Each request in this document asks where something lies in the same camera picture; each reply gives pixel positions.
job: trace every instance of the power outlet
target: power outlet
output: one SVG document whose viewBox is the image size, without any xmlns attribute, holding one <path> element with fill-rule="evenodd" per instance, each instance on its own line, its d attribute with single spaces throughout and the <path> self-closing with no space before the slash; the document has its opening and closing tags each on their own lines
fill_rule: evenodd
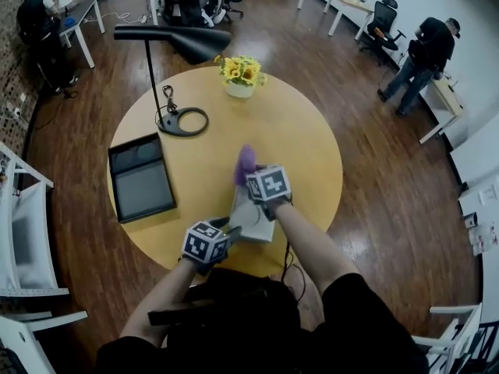
<svg viewBox="0 0 499 374">
<path fill-rule="evenodd" d="M 14 107 L 10 101 L 7 101 L 5 108 L 7 108 L 7 111 L 9 111 L 12 115 L 14 115 L 14 109 L 16 107 Z"/>
</svg>

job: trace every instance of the white wall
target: white wall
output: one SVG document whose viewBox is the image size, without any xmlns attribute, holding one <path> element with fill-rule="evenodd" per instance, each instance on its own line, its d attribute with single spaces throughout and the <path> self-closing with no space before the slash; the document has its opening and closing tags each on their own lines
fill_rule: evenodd
<svg viewBox="0 0 499 374">
<path fill-rule="evenodd" d="M 451 152 L 462 182 L 472 185 L 494 172 L 499 172 L 498 146 L 499 114 Z"/>
<path fill-rule="evenodd" d="M 367 1 L 373 5 L 376 0 Z M 441 20 L 451 16 L 461 24 L 461 40 L 456 41 L 454 55 L 446 67 L 454 80 L 459 81 L 455 91 L 465 107 L 464 120 L 447 131 L 452 146 L 457 147 L 499 112 L 499 12 L 487 0 L 396 1 L 398 17 L 392 33 L 396 34 L 400 29 L 408 37 L 399 39 L 400 51 L 407 49 L 415 29 L 428 16 Z M 362 25 L 362 12 L 346 9 L 345 14 L 357 25 Z M 400 51 L 391 53 L 395 61 Z M 432 90 L 424 90 L 422 95 L 435 115 L 441 118 L 440 110 L 444 108 L 438 97 Z"/>
</svg>

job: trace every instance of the white shelf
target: white shelf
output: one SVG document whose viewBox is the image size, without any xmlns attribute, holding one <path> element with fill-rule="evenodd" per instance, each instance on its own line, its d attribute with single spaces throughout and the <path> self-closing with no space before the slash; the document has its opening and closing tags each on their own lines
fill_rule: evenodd
<svg viewBox="0 0 499 374">
<path fill-rule="evenodd" d="M 16 162 L 10 160 L 0 196 L 0 288 L 20 288 L 12 242 L 12 201 Z"/>
<path fill-rule="evenodd" d="M 48 188 L 54 183 L 0 143 L 9 159 L 0 195 L 0 296 L 65 295 L 59 288 L 48 242 Z M 16 176 L 31 175 L 37 183 L 14 196 Z"/>
<path fill-rule="evenodd" d="M 21 192 L 12 209 L 12 237 L 21 288 L 57 288 L 48 243 L 45 184 Z"/>
</svg>

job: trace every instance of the round wooden table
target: round wooden table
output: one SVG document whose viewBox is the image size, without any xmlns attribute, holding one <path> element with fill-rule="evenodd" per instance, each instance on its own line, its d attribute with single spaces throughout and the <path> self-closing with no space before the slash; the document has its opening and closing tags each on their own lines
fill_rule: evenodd
<svg viewBox="0 0 499 374">
<path fill-rule="evenodd" d="M 281 164 L 291 182 L 293 203 L 320 229 L 327 230 L 342 194 L 342 159 L 322 114 L 297 89 L 268 76 L 248 100 L 226 94 L 218 67 L 193 69 L 157 85 L 160 105 L 164 85 L 174 88 L 178 108 L 203 108 L 210 125 L 194 138 L 159 133 L 178 207 L 123 225 L 146 255 L 171 269 L 180 256 L 186 229 L 208 217 L 229 216 L 235 193 L 233 172 L 239 150 L 250 144 L 260 164 Z M 129 109 L 111 146 L 157 131 L 152 90 Z M 194 130 L 203 121 L 187 115 L 182 127 Z M 108 170 L 108 192 L 114 206 Z M 238 242 L 220 266 L 267 276 L 283 267 L 286 240 L 276 225 L 272 243 Z"/>
</svg>

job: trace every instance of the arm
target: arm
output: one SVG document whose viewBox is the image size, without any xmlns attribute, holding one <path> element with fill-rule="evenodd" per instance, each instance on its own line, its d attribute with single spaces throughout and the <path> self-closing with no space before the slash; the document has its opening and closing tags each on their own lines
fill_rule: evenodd
<svg viewBox="0 0 499 374">
<path fill-rule="evenodd" d="M 57 9 L 53 0 L 44 0 L 44 7 L 49 16 L 58 16 Z"/>
<path fill-rule="evenodd" d="M 321 295 L 339 277 L 359 272 L 331 237 L 307 221 L 290 203 L 278 203 L 273 211 L 303 269 Z"/>
<path fill-rule="evenodd" d="M 120 337 L 138 337 L 161 346 L 166 336 L 166 326 L 151 326 L 147 314 L 154 310 L 165 310 L 170 304 L 181 302 L 191 285 L 196 269 L 189 259 L 181 259 L 147 294 L 126 322 Z"/>
<path fill-rule="evenodd" d="M 416 32 L 414 32 L 414 34 L 416 35 L 418 40 L 421 40 L 421 37 L 423 37 L 423 31 L 421 30 L 421 28 L 416 29 Z"/>
</svg>

